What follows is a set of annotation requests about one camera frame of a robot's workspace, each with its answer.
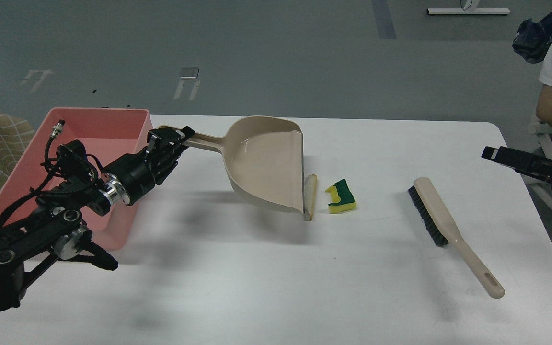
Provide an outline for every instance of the brush bristles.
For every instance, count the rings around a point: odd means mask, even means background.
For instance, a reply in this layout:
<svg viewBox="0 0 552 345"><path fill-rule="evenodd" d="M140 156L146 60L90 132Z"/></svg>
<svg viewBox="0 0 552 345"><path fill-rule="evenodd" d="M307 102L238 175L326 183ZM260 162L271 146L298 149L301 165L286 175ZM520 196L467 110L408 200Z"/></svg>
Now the brush bristles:
<svg viewBox="0 0 552 345"><path fill-rule="evenodd" d="M421 200L421 197L414 186L408 189L408 194L410 194L410 198L412 198L412 203L414 203L414 206L416 206L416 209L421 214L421 218L423 218L423 222L425 223L427 232L429 232L429 235L431 236L432 240L434 240L434 243L436 243L438 247L444 247L445 245L449 244L447 238L445 238L444 235L440 233L440 230L438 229L438 227L436 227L436 224L431 219L427 208L423 204L423 201Z"/></svg>

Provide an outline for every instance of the dustpan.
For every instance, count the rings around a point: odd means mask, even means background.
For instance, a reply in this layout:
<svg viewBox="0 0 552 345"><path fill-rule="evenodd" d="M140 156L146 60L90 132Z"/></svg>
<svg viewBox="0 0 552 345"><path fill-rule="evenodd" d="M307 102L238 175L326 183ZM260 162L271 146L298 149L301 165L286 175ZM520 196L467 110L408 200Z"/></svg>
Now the dustpan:
<svg viewBox="0 0 552 345"><path fill-rule="evenodd" d="M303 135L295 122L248 116L223 137L195 133L184 144L221 153L232 188L248 203L304 213Z"/></svg>

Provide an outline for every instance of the pink basket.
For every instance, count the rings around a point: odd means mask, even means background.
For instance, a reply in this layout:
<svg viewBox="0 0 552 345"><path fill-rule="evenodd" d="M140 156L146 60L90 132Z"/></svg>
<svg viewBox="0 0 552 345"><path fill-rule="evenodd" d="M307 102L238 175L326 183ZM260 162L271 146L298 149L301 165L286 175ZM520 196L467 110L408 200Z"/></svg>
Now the pink basket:
<svg viewBox="0 0 552 345"><path fill-rule="evenodd" d="M136 153L146 146L147 133L152 129L150 114L146 109L52 109L0 190L0 214L8 205L28 194L31 186L36 188L46 178L46 171L40 163L44 161L44 148L52 127L59 120L65 120L65 126L63 133L53 142L50 156L54 155L59 144L78 139L86 147L86 153L98 157L103 166L125 153ZM61 181L53 179L45 190L57 186ZM14 212L7 223L28 216L35 207L35 201L28 201ZM138 203L133 206L117 203L103 217L87 207L81 212L87 227L93 231L93 241L105 249L116 250L127 242L137 208Z"/></svg>

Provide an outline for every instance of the sponge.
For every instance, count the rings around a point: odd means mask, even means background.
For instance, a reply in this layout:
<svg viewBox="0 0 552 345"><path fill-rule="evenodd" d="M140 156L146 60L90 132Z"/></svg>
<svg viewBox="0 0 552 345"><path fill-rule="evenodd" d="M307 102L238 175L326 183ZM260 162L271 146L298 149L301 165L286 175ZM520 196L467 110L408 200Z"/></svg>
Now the sponge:
<svg viewBox="0 0 552 345"><path fill-rule="evenodd" d="M357 208L357 203L353 194L348 189L346 179L342 179L329 186L325 192L331 195L331 201L333 201L328 205L329 213L335 214Z"/></svg>

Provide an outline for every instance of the table surface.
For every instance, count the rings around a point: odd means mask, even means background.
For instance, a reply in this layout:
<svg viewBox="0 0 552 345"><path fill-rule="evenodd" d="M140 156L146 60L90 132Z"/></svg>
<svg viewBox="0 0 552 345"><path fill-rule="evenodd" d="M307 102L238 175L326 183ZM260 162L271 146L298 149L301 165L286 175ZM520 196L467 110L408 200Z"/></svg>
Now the table surface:
<svg viewBox="0 0 552 345"><path fill-rule="evenodd" d="M237 118L151 119L219 136ZM480 158L497 127L293 120L315 220L244 203L221 156L190 148L140 202L120 267L55 264L0 313L0 344L552 344L552 245L521 177ZM407 194L421 176L502 299L433 244ZM357 210L331 215L322 191L342 178Z"/></svg>

